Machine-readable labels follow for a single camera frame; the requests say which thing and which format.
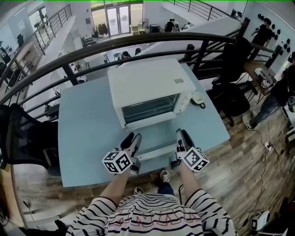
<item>shoe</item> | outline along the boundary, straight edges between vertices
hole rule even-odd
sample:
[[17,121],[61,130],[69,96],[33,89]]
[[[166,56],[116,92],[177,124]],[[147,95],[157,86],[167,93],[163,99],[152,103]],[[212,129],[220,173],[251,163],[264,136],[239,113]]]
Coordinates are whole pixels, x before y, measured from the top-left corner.
[[242,121],[243,121],[244,125],[247,127],[248,130],[252,129],[252,126],[250,125],[250,123],[249,123],[246,116],[242,116]]
[[257,112],[256,111],[251,111],[251,116],[254,118],[257,116]]
[[137,195],[137,194],[143,194],[143,188],[142,187],[140,187],[140,186],[135,187],[134,195]]
[[170,174],[167,170],[162,170],[160,176],[163,183],[170,181]]

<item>mug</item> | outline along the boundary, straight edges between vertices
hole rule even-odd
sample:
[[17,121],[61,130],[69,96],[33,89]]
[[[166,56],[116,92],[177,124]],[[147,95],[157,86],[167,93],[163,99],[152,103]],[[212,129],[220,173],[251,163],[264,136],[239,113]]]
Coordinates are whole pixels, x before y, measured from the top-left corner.
[[206,108],[206,105],[204,103],[205,97],[202,93],[200,92],[194,92],[193,97],[192,97],[192,104],[195,106],[199,106],[202,109]]

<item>toaster oven door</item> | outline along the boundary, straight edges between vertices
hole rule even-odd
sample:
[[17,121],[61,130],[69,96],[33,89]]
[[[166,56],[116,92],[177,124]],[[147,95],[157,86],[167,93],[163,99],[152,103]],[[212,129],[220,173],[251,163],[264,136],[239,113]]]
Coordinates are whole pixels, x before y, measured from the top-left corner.
[[167,112],[173,112],[179,94],[162,97],[122,108],[125,123],[129,124]]

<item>glass door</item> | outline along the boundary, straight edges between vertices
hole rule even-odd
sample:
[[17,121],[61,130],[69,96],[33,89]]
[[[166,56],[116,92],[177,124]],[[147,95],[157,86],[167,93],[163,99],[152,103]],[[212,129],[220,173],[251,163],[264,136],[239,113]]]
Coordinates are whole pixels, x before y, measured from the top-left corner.
[[111,36],[130,33],[130,6],[107,9]]

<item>floor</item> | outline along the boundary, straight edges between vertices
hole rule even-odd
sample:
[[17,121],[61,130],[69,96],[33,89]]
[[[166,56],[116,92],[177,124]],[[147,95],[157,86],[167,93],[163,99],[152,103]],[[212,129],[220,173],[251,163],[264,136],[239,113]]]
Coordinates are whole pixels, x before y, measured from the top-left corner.
[[[258,96],[251,101],[252,109],[259,110],[256,105]],[[247,211],[267,208],[273,217],[278,212],[284,197],[292,198],[295,189],[295,158],[284,152],[279,157],[270,151],[267,162],[261,162],[265,151],[258,132],[249,131],[241,121],[235,118],[235,126],[230,127],[229,120],[222,114],[223,122],[229,132],[230,139],[205,152],[210,164],[196,175],[200,186],[211,194],[232,217],[235,227],[241,227],[248,217]],[[257,127],[262,134],[263,143],[268,140],[274,144],[278,153],[285,150],[285,133],[289,125],[282,110],[276,111],[269,120]],[[60,177],[50,177],[43,167],[37,165],[15,166],[16,183],[19,198],[31,204],[31,210],[42,209],[33,215],[34,220],[71,211],[63,221],[69,224],[82,206],[87,206],[94,197],[104,189],[104,184],[63,188]],[[181,180],[177,171],[170,171],[171,184],[178,196]],[[133,187],[141,185],[146,192],[156,192],[153,183],[157,172],[151,172],[130,179],[124,195],[130,195]],[[54,223],[40,225],[40,229],[54,230]],[[238,230],[240,236],[248,235],[249,224]]]

